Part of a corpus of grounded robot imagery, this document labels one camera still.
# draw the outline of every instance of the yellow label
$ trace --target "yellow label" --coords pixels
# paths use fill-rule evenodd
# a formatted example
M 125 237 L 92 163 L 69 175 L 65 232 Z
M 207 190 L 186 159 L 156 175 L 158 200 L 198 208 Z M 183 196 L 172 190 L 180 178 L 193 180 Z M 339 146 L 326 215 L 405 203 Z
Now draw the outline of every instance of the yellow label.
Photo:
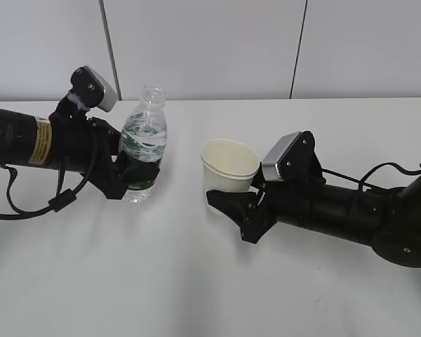
M 28 163 L 33 165 L 43 165 L 50 152 L 51 146 L 51 124 L 46 119 L 36 118 L 37 136 L 34 144 L 33 154 Z

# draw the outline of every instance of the white paper cup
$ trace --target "white paper cup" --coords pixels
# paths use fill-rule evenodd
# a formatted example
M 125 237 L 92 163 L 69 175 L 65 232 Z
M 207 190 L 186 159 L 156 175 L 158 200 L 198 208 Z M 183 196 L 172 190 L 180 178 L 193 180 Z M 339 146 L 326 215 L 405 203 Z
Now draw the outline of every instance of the white paper cup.
M 247 192 L 259 169 L 253 149 L 230 139 L 212 139 L 203 148 L 201 161 L 206 191 Z

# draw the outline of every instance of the black cable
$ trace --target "black cable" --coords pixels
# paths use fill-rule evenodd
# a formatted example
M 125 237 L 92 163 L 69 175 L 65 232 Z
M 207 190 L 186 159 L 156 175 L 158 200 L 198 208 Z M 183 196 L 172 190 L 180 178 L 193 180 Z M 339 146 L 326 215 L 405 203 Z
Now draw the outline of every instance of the black cable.
M 81 191 L 83 189 L 83 187 L 86 185 L 86 183 L 88 182 L 88 179 L 91 176 L 93 167 L 95 166 L 95 163 L 96 163 L 96 160 L 97 160 L 98 144 L 97 144 L 96 134 L 95 134 L 95 132 L 93 132 L 93 130 L 91 131 L 91 135 L 92 135 L 91 163 L 89 164 L 87 173 L 84 175 L 81 182 L 74 188 L 73 194 L 75 194 L 75 195 L 78 194 L 78 192 Z M 9 167 L 9 166 L 5 166 L 5 165 L 1 165 L 1 167 L 9 170 L 10 178 L 9 178 L 9 182 L 8 182 L 8 187 L 6 189 L 6 198 L 8 200 L 8 203 L 10 204 L 11 208 L 14 211 L 16 211 L 18 214 L 2 214 L 2 213 L 0 213 L 0 220 L 25 220 L 25 219 L 30 219 L 30 218 L 36 218 L 37 216 L 42 216 L 44 214 L 47 214 L 49 211 L 52 211 L 55 208 L 55 204 L 51 204 L 47 207 L 44 207 L 43 209 L 39 209 L 38 211 L 23 211 L 23 210 L 19 209 L 13 203 L 13 201 L 11 199 L 11 194 L 10 194 L 11 186 L 14 183 L 15 178 L 17 177 L 17 169 Z M 57 191 L 59 190 L 59 185 L 61 183 L 62 183 L 61 180 L 58 179 Z
M 95 166 L 95 162 L 97 161 L 98 156 L 98 142 L 97 142 L 97 135 L 91 130 L 92 134 L 92 157 L 91 157 L 91 165 L 89 165 L 89 168 L 86 172 L 86 174 L 83 177 L 83 180 L 76 186 L 73 190 L 73 193 L 76 195 L 79 191 L 81 191 L 84 187 L 84 185 L 88 182 L 89 178 L 91 177 L 93 167 Z
M 335 177 L 339 177 L 341 179 L 352 181 L 353 183 L 356 183 L 356 184 L 359 184 L 360 183 L 360 180 L 359 179 L 356 179 L 356 178 L 353 178 L 353 177 L 350 177 L 350 176 L 346 176 L 345 174 L 341 174 L 341 173 L 338 173 L 338 172 L 335 172 L 335 171 L 331 171 L 331 170 L 328 170 L 326 168 L 323 168 L 322 171 L 324 173 L 331 174 L 332 176 L 335 176 Z M 373 185 L 373 184 L 369 184 L 369 183 L 364 183 L 363 185 L 366 186 L 366 187 L 369 187 L 369 188 L 373 188 L 374 190 L 384 190 L 384 191 L 386 190 L 383 187 L 379 187 L 379 186 L 376 186 L 376 185 Z
M 378 169 L 380 169 L 383 166 L 393 166 L 396 170 L 398 170 L 399 172 L 401 172 L 402 174 L 405 174 L 406 176 L 418 176 L 421 174 L 421 170 L 417 170 L 417 171 L 409 171 L 406 170 L 405 168 L 403 168 L 402 166 L 396 164 L 396 163 L 383 163 L 381 165 L 377 165 L 375 167 L 373 167 L 366 175 L 363 176 L 362 179 L 360 179 L 359 181 L 359 186 L 358 186 L 358 190 L 362 191 L 363 186 L 366 186 L 366 180 L 371 177 L 371 175 L 376 172 Z

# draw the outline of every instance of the white table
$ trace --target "white table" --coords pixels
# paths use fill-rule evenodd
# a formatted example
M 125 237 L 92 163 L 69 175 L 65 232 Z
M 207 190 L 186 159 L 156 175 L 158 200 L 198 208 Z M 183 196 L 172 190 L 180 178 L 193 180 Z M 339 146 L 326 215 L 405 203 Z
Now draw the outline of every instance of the white table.
M 0 103 L 42 117 L 55 105 Z M 121 128 L 134 105 L 92 114 Z M 421 99 L 172 101 L 166 115 L 168 145 L 149 201 L 108 201 L 88 184 L 59 213 L 0 222 L 0 336 L 421 337 L 421 270 L 285 224 L 258 245 L 242 242 L 235 224 L 207 209 L 200 162 L 211 138 L 239 140 L 263 157 L 282 135 L 308 129 L 327 169 L 361 177 L 389 160 L 417 169 Z M 45 206 L 56 176 L 21 168 L 16 204 Z M 0 212 L 7 180 L 0 170 Z M 65 185 L 78 181 L 69 173 Z M 391 168 L 371 179 L 410 181 Z

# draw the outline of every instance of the water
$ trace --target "water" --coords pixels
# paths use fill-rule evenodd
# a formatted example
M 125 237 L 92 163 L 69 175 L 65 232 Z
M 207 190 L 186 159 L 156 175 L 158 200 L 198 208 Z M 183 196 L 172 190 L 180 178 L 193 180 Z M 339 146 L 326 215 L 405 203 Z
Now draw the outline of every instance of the water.
M 166 120 L 162 114 L 144 113 L 131 115 L 121 131 L 119 149 L 132 158 L 151 162 L 162 158 L 167 142 Z M 124 201 L 139 202 L 148 199 L 154 181 L 131 185 Z

